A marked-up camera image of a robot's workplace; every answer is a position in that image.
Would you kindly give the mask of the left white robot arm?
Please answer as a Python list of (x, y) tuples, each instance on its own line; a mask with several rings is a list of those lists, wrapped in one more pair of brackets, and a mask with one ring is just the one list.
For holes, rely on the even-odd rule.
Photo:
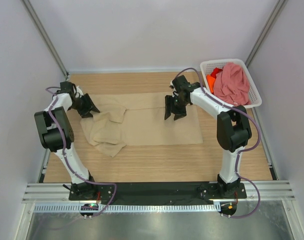
[(97, 196), (98, 188), (89, 170), (81, 162), (74, 147), (74, 132), (67, 117), (69, 110), (76, 110), (81, 118), (92, 118), (100, 110), (95, 106), (89, 94), (74, 83), (64, 81), (59, 87), (48, 87), (52, 94), (50, 105), (34, 114), (38, 135), (42, 146), (54, 153), (65, 166), (71, 178), (71, 200), (92, 200)]

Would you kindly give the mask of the beige t shirt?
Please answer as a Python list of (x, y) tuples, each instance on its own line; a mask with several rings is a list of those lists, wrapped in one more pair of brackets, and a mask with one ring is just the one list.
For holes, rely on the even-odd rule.
[(197, 108), (187, 106), (182, 119), (164, 119), (165, 96), (165, 92), (92, 94), (100, 112), (80, 121), (87, 142), (109, 157), (125, 146), (202, 144)]

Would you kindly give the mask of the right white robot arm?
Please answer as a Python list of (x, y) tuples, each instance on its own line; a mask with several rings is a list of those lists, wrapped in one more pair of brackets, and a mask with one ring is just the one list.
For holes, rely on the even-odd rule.
[(200, 83), (190, 83), (183, 75), (174, 78), (170, 88), (172, 94), (165, 96), (165, 120), (172, 114), (175, 121), (185, 117), (187, 105), (200, 107), (216, 120), (217, 142), (223, 149), (217, 193), (223, 198), (230, 198), (240, 187), (240, 161), (245, 146), (252, 137), (246, 109), (242, 105), (232, 107), (223, 103)]

